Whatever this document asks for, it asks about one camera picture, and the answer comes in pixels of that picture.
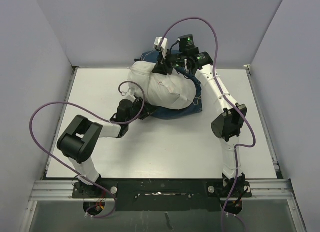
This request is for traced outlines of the white pillow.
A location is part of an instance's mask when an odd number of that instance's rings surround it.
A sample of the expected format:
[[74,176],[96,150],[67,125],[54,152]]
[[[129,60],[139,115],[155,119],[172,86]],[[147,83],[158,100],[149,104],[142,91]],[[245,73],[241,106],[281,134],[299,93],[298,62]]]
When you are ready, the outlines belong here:
[[172,74],[153,73],[155,63],[135,62],[128,74],[128,80],[138,83],[151,105],[179,110],[188,107],[196,96],[196,86],[174,69]]

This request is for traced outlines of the dark blue embroidered pillowcase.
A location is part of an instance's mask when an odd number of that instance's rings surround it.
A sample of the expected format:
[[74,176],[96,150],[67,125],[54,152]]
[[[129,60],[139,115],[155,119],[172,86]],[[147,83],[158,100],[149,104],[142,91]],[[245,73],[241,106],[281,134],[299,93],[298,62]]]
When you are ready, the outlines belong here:
[[[157,51],[151,50],[151,51],[147,51],[147,52],[142,53],[140,58],[135,59],[135,62],[147,61],[147,62],[151,62],[151,63],[156,63],[157,57],[158,57]],[[186,107],[184,109],[179,109],[179,110],[156,106],[156,111],[152,114],[153,117],[159,118],[159,119],[164,119],[164,120],[178,119],[178,118],[181,118],[181,117],[184,117],[187,115],[199,113],[203,110],[202,88],[201,88],[200,81],[195,77],[195,75],[188,73],[187,71],[186,71],[186,74],[182,74],[182,75],[187,79],[191,79],[196,86],[196,96],[195,96],[193,102],[188,107]]]

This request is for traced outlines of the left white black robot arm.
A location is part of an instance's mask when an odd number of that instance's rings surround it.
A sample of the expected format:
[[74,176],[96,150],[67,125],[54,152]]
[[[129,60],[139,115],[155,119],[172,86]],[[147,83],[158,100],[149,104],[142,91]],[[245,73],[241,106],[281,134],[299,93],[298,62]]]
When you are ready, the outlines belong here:
[[116,113],[108,122],[93,122],[83,115],[77,115],[62,133],[57,148],[73,164],[79,180],[84,183],[84,192],[97,197],[102,190],[98,182],[101,175],[95,168],[92,153],[99,138],[122,138],[129,130],[129,124],[135,119],[143,120],[157,110],[141,98],[134,101],[122,99]]

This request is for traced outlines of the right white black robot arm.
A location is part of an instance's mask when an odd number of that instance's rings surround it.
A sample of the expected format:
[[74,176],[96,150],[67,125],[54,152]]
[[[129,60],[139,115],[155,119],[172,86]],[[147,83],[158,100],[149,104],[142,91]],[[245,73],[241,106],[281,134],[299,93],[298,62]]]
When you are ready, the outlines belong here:
[[154,72],[167,75],[174,68],[184,67],[209,93],[216,110],[211,129],[220,140],[223,154],[223,177],[226,181],[222,189],[226,195],[235,196],[241,189],[238,180],[243,173],[238,147],[248,109],[230,94],[216,71],[214,60],[208,52],[199,51],[192,34],[180,36],[177,44],[179,52],[173,54],[168,49],[167,38],[156,37],[154,48],[159,56]]

